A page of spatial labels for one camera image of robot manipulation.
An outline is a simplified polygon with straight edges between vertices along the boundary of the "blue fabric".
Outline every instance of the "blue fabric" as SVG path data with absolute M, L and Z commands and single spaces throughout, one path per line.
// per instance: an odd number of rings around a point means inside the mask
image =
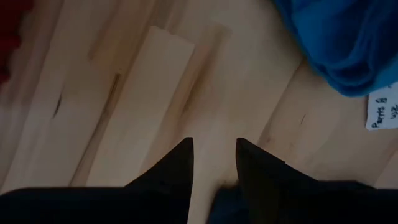
M 274 0 L 312 67 L 346 96 L 398 81 L 398 0 Z

